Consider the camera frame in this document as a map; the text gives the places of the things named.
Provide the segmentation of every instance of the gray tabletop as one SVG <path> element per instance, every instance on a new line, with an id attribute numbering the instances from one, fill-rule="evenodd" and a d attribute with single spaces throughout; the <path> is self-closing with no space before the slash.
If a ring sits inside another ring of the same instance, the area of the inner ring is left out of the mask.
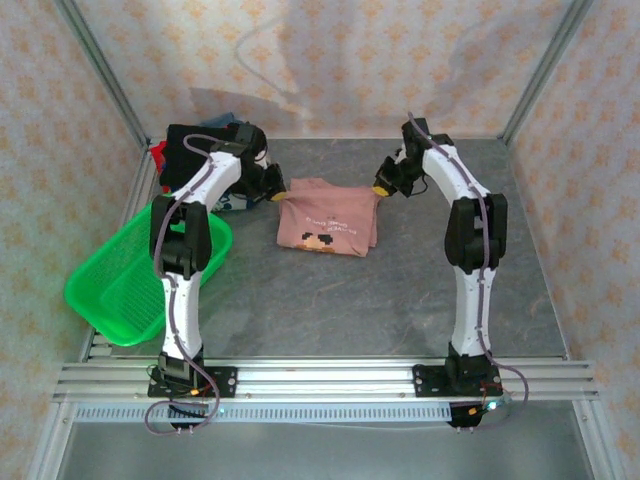
<path id="1" fill-rule="evenodd" d="M 271 140 L 286 180 L 322 177 L 371 185 L 400 140 Z M 491 295 L 489 333 L 498 356 L 562 355 L 564 347 L 508 165 L 497 140 L 460 140 L 478 181 L 509 201 L 507 253 Z M 449 207 L 432 180 L 423 195 L 378 207 L 378 245 L 365 258 L 276 245 L 278 207 L 225 212 L 234 244 L 200 292 L 206 356 L 445 356 L 456 287 L 444 254 Z M 162 335 L 117 355 L 157 355 Z"/>

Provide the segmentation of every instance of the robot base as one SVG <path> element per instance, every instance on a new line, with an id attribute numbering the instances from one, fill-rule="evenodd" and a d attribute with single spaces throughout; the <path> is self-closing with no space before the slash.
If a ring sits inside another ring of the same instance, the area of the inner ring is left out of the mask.
<path id="1" fill-rule="evenodd" d="M 460 355 L 451 344 L 444 365 L 414 365 L 412 373 L 416 397 L 496 398 L 503 393 L 498 367 L 485 355 Z M 474 407 L 477 411 L 483 409 L 481 402 L 452 407 L 449 425 L 454 428 L 478 426 L 482 415 L 471 415 L 469 411 Z"/>
<path id="2" fill-rule="evenodd" d="M 216 382 L 221 398 L 235 396 L 238 383 L 238 369 L 236 367 L 205 367 L 202 351 L 196 355 L 193 361 Z M 187 361 L 168 357 L 164 353 L 160 354 L 158 365 L 149 372 L 149 377 L 151 380 L 147 395 L 150 398 L 188 399 L 215 396 L 207 380 Z"/>

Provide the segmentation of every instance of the floral pattern wall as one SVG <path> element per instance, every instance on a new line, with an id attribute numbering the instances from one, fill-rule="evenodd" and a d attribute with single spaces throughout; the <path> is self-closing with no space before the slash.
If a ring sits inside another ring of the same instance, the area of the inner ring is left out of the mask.
<path id="1" fill-rule="evenodd" d="M 640 472 L 640 2 L 594 3 L 515 142 L 561 327 Z"/>
<path id="2" fill-rule="evenodd" d="M 570 0 L 79 0 L 147 134 L 231 111 L 275 137 L 502 133 Z"/>
<path id="3" fill-rule="evenodd" d="M 114 233 L 140 159 L 52 0 L 0 2 L 0 477 L 21 479 L 86 323 L 65 279 Z"/>

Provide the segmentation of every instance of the folded shirt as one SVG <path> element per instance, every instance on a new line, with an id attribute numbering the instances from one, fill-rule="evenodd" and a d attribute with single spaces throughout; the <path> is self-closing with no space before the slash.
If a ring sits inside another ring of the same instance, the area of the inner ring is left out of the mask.
<path id="1" fill-rule="evenodd" d="M 280 200 L 277 243 L 282 247 L 364 257 L 377 243 L 371 187 L 337 187 L 321 178 L 292 179 Z"/>

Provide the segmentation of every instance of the robotic arm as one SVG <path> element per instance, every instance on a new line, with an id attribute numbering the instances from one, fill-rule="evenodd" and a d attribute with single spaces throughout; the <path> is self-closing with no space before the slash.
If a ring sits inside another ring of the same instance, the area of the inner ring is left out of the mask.
<path id="1" fill-rule="evenodd" d="M 185 147 L 199 151 L 188 140 L 189 136 L 185 137 Z M 262 142 L 263 149 L 256 149 L 256 142 Z M 201 154 L 207 157 L 204 165 L 182 188 L 171 196 L 159 195 L 154 199 L 150 238 L 150 252 L 155 257 L 166 217 L 170 215 L 169 224 L 184 223 L 184 233 L 166 228 L 159 251 L 167 325 L 158 370 L 163 380 L 193 388 L 203 382 L 191 363 L 203 365 L 198 300 L 202 271 L 212 251 L 208 212 L 230 188 L 268 200 L 285 191 L 279 166 L 269 161 L 266 137 L 253 125 L 242 124 L 233 141 L 214 143 L 211 152 Z"/>
<path id="2" fill-rule="evenodd" d="M 399 191 L 409 197 L 414 182 L 426 174 L 447 199 L 451 214 L 445 253 L 454 268 L 457 296 L 455 328 L 445 363 L 446 383 L 456 394 L 476 394 L 482 382 L 495 383 L 496 369 L 486 355 L 491 348 L 489 298 L 499 259 L 505 254 L 507 201 L 504 195 L 491 194 L 480 185 L 460 160 L 449 136 L 429 134 L 424 118 L 415 120 L 415 125 L 405 123 L 402 135 L 402 147 L 394 157 L 387 157 L 376 173 L 374 190 L 383 196 Z M 480 202 L 487 217 L 486 232 Z"/>

